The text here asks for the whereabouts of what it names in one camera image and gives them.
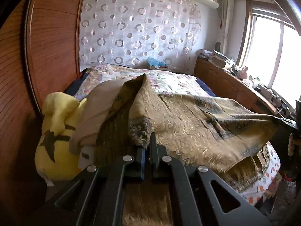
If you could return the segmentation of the person's right hand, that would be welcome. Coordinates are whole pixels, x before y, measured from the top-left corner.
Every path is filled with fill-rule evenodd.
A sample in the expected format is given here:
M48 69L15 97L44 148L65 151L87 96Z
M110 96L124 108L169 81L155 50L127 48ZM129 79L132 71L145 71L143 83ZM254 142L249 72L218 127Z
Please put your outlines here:
M296 150L297 147L299 147L298 154L300 156L300 145L301 145L300 136L291 133L289 136L288 155L290 157L293 156L294 151Z

